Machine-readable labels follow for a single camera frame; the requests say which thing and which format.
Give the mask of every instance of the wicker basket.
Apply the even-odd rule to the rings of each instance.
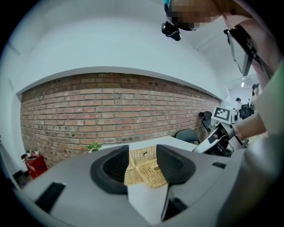
[[[157,164],[156,146],[129,151],[129,165],[125,172],[124,184],[132,186],[143,182],[151,188],[167,184]]]

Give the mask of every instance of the red container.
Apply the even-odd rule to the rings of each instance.
[[[37,176],[47,171],[47,167],[44,162],[43,156],[38,155],[34,158],[35,159],[28,159],[28,156],[25,157],[25,163],[28,172],[30,173],[33,179],[35,179]]]

